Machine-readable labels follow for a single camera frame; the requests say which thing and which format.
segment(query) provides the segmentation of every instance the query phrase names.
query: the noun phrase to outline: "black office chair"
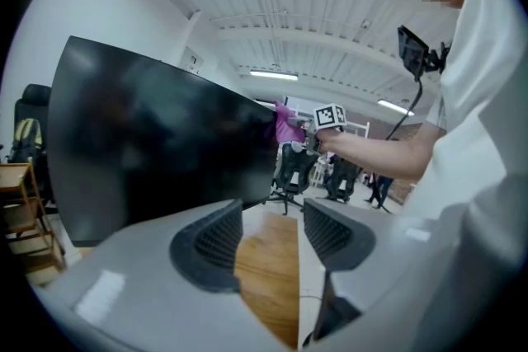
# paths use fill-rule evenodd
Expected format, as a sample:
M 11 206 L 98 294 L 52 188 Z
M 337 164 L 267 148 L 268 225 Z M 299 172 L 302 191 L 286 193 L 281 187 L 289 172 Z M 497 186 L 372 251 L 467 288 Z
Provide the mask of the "black office chair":
M 302 211 L 303 205 L 296 202 L 294 196 L 302 194 L 309 187 L 309 173 L 317 159 L 317 155 L 308 155 L 305 149 L 296 153 L 291 144 L 282 146 L 282 161 L 275 177 L 275 183 L 281 191 L 275 190 L 272 193 L 274 196 L 268 201 L 282 201 L 285 209 L 283 215 L 288 214 L 288 203 L 298 205 Z M 292 184 L 291 179 L 296 172 L 299 179 L 297 184 Z
M 22 97 L 15 103 L 15 130 L 17 129 L 18 123 L 23 119 L 36 119 L 40 124 L 40 133 L 42 135 L 41 155 L 38 160 L 33 162 L 33 167 L 35 170 L 36 184 L 44 205 L 48 200 L 53 199 L 46 156 L 50 95 L 51 87 L 29 84 L 22 93 Z M 33 194 L 32 188 L 30 188 L 28 195 L 32 196 Z
M 330 180 L 327 182 L 326 187 L 328 191 L 328 199 L 337 201 L 342 199 L 344 203 L 347 203 L 354 193 L 354 182 L 356 181 L 357 172 L 359 171 L 358 166 L 344 160 L 340 157 L 336 157 L 333 163 L 333 173 L 330 176 Z M 341 183 L 346 181 L 345 189 L 340 189 Z

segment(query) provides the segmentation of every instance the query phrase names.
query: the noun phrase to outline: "wooden floor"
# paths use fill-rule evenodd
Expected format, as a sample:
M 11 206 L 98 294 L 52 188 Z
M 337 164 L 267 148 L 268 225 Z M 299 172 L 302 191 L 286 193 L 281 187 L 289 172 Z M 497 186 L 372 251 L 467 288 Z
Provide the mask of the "wooden floor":
M 235 275 L 245 303 L 291 349 L 299 336 L 297 220 L 260 210 L 243 212 Z

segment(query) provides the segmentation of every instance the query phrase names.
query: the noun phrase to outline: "purple cloth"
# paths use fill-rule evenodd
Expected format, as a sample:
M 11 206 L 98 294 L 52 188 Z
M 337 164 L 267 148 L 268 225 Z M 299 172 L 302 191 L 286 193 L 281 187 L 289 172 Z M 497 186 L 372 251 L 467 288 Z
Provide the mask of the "purple cloth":
M 288 125 L 288 118 L 294 118 L 295 113 L 279 102 L 275 102 L 275 111 L 277 112 L 276 137 L 278 143 L 287 143 L 288 141 L 305 140 L 304 131 L 301 128 L 294 128 Z

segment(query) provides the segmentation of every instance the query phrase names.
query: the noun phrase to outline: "white corrugated ceiling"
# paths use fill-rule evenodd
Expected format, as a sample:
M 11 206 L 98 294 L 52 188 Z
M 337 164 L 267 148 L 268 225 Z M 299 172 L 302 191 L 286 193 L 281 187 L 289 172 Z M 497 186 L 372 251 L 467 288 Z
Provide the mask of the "white corrugated ceiling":
M 440 42 L 452 39 L 458 16 L 457 11 L 419 0 L 172 2 L 187 16 L 202 11 L 211 19 L 249 91 L 261 95 L 266 85 L 246 77 L 250 69 L 282 70 L 298 73 L 300 87 L 361 99 L 372 110 L 380 98 L 408 106 L 404 100 L 412 100 L 417 90 L 398 59 L 397 28 L 407 26 L 437 49 Z M 368 29 L 361 27 L 365 20 Z M 424 110 L 433 102 L 438 79 L 431 74 L 425 80 L 420 105 Z M 284 90 L 281 94 L 287 95 L 288 87 Z

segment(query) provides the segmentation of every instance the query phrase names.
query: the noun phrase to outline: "television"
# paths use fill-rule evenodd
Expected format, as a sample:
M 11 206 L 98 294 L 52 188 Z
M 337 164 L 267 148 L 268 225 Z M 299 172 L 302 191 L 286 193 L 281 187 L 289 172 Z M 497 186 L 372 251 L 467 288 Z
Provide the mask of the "television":
M 75 246 L 223 199 L 270 194 L 276 112 L 202 77 L 70 37 L 48 118 L 54 198 Z

